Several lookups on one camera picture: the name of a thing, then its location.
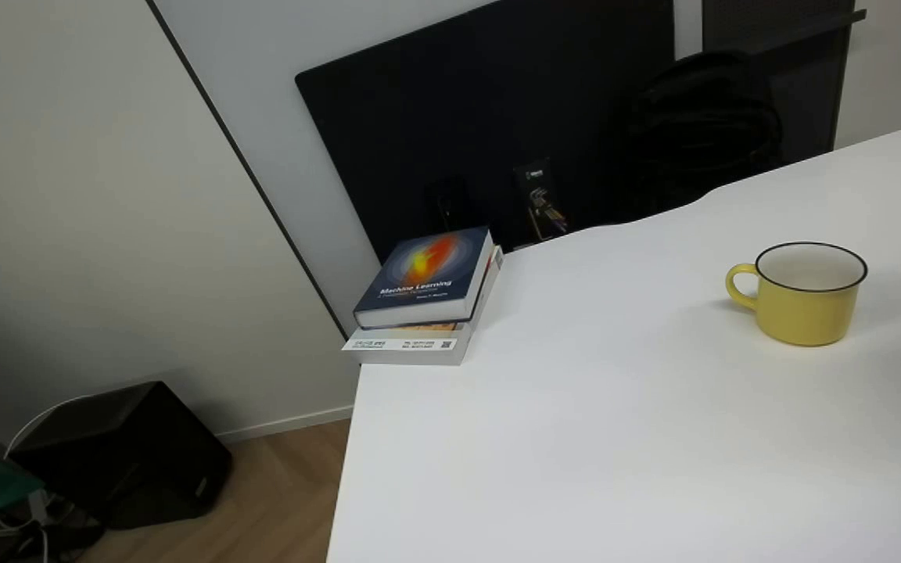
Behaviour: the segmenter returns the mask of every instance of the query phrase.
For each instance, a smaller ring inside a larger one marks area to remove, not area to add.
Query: book stack
[[[393,249],[353,315],[346,349],[360,363],[456,365],[468,357],[504,249],[489,227],[404,239]]]

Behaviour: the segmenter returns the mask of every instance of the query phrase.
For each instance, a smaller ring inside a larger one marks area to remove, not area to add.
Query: book cover
[[[478,311],[489,303],[489,289],[498,279],[504,254],[496,248],[482,275],[476,311],[471,323],[432,323],[432,325],[394,325],[394,329],[358,329],[346,349],[360,363],[430,363],[456,365],[468,357]]]
[[[471,320],[491,254],[489,227],[404,239],[393,249],[353,315],[363,329]]]

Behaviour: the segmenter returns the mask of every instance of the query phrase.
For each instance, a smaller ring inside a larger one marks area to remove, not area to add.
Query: wooden floor
[[[348,421],[238,442],[214,514],[108,532],[79,563],[322,563],[346,446]]]

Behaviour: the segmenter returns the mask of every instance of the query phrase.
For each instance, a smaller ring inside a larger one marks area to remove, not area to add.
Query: black bag
[[[662,212],[782,162],[782,119],[745,52],[674,63],[640,95],[620,202]]]

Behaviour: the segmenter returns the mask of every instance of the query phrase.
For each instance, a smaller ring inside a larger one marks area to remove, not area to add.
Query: monitor screen
[[[563,227],[611,223],[622,122],[671,63],[671,0],[501,0],[307,67],[298,86],[386,260],[468,225],[506,249],[538,239],[529,175]]]

